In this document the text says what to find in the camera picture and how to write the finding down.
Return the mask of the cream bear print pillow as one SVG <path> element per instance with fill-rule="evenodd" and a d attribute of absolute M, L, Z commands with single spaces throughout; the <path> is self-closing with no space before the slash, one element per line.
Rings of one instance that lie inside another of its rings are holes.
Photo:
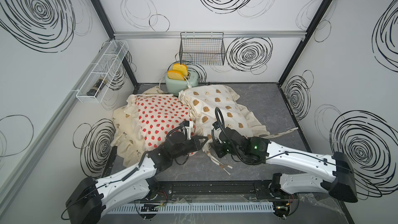
<path fill-rule="evenodd" d="M 253 112 L 236 102 L 239 99 L 239 95 L 228 86 L 210 85 L 188 88 L 179 92 L 178 99 L 190 108 L 189 115 L 195 122 L 195 134 L 209 138 L 202 150 L 210 157 L 213 163 L 220 166 L 223 170 L 226 170 L 227 167 L 231 168 L 231 166 L 221 163 L 210 153 L 211 131 L 213 129 L 212 124 L 216 122 L 216 108 L 221 110 L 225 127 L 236 130 L 246 138 L 259 136 L 274 139 L 297 129 L 292 128 L 286 132 L 271 135 L 266 126 L 260 123 Z"/>

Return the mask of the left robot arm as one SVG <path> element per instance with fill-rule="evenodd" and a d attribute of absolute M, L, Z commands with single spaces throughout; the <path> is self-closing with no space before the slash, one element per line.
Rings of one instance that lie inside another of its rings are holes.
<path fill-rule="evenodd" d="M 206 136 L 188 139 L 183 132 L 175 132 L 154 150 L 144 152 L 137 164 L 108 177 L 83 179 L 65 204 L 68 217 L 63 220 L 96 224 L 117 207 L 155 198 L 160 192 L 155 175 L 171 167 L 177 158 L 201 150 L 207 141 Z"/>

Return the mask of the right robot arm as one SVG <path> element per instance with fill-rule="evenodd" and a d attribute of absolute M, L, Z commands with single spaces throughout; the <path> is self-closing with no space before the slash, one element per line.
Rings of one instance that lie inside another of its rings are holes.
<path fill-rule="evenodd" d="M 290 195 L 327 193 L 340 201 L 358 201 L 354 169 L 342 152 L 321 155 L 300 151 L 262 137 L 246 138 L 230 128 L 214 128 L 211 135 L 214 149 L 221 158 L 229 153 L 249 166 L 268 163 L 299 171 L 294 175 L 274 174 L 272 190 Z"/>

